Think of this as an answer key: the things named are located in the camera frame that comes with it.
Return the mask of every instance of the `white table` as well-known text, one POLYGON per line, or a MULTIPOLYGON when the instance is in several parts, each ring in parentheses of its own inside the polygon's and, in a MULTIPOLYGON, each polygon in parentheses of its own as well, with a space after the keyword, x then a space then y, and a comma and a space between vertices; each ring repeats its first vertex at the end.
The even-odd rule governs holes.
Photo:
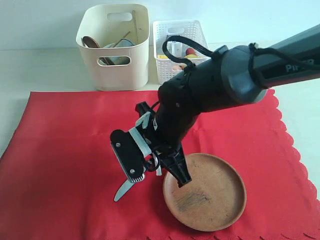
MULTIPOLYGON (((211 49, 224 43, 210 44, 211 49)), ((239 43, 227 43, 229 47, 239 43)), ((270 42, 260 44, 267 47, 270 42)), ((150 47, 149 82, 157 90, 156 63, 150 47)), ((77 48, 0 51, 0 155, 5 151, 27 104, 30 91, 94 91, 77 48)), ((320 188, 320 80, 275 87, 279 109, 294 147, 320 188)))

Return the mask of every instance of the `white basket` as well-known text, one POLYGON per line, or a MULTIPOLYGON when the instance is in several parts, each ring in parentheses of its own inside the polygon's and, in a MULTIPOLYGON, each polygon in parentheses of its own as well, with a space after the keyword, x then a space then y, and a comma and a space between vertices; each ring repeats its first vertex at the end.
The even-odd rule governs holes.
MULTIPOLYGON (((158 54, 163 55, 162 45, 166 41, 167 35, 180 35, 187 37, 208 48, 200 22, 197 20, 167 20, 153 22, 153 52, 156 61, 158 81, 163 84, 181 71, 173 70, 178 65, 169 59, 159 59, 158 54)), ((208 60, 209 57, 197 52, 200 58, 190 59, 196 65, 208 60)))
POLYGON ((139 4, 101 4, 89 8, 81 21, 76 43, 94 85, 102 91, 135 90, 148 81, 149 17, 145 6, 139 4), (118 16, 110 20, 109 16, 118 16), (118 42, 127 32, 135 46, 103 48, 118 42), (83 46, 82 37, 96 40, 101 48, 83 46), (99 58, 126 56, 127 65, 101 65, 99 58))

